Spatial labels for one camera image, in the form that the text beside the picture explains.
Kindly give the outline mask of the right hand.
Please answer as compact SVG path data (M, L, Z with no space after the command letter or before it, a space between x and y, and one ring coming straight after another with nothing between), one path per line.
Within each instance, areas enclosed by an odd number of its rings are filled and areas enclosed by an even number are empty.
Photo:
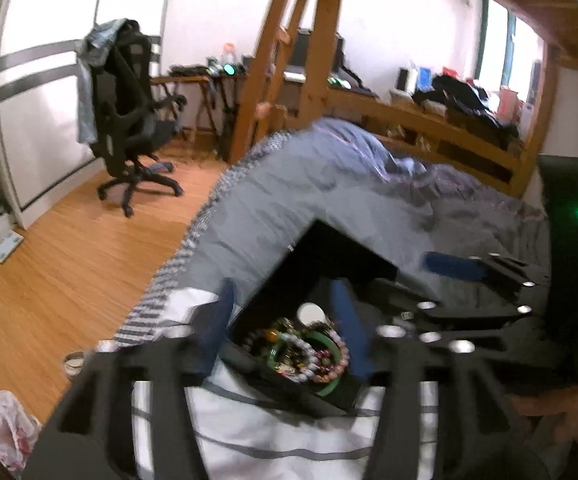
M512 396L510 401L524 416L559 416L554 429L555 441L578 444L578 386L547 391L538 396Z

